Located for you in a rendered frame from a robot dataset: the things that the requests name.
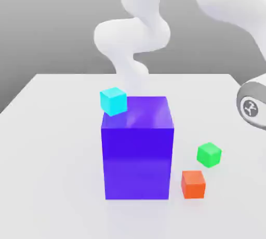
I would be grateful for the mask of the small cyan cube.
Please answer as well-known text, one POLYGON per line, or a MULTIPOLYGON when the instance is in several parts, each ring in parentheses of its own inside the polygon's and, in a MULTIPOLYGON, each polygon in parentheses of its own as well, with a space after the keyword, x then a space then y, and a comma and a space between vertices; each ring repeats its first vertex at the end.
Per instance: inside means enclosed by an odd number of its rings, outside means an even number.
POLYGON ((100 92, 100 106, 109 116, 127 111, 127 94, 117 87, 100 92))

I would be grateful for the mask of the small green cube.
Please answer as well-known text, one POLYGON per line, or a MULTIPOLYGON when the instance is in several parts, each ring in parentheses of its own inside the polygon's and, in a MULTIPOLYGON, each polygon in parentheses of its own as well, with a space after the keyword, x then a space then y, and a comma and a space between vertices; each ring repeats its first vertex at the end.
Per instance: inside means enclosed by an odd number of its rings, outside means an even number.
POLYGON ((222 150, 211 142, 198 147, 197 161, 207 168, 220 163, 222 150))

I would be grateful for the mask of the small orange cube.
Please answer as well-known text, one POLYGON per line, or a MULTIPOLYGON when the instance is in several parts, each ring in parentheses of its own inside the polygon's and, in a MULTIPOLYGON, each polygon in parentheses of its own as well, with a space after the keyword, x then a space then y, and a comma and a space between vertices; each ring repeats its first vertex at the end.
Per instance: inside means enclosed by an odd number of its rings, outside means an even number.
POLYGON ((206 181, 201 170, 182 172, 181 188, 185 199, 204 198, 206 181))

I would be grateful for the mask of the large purple box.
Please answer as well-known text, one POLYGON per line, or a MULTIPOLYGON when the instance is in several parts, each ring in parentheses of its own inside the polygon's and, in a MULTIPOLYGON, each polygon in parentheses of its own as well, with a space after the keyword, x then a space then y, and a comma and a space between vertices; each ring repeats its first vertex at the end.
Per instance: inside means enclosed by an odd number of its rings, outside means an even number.
POLYGON ((174 141, 168 100, 128 97, 127 103, 127 112, 102 119, 105 198, 167 200, 174 141))

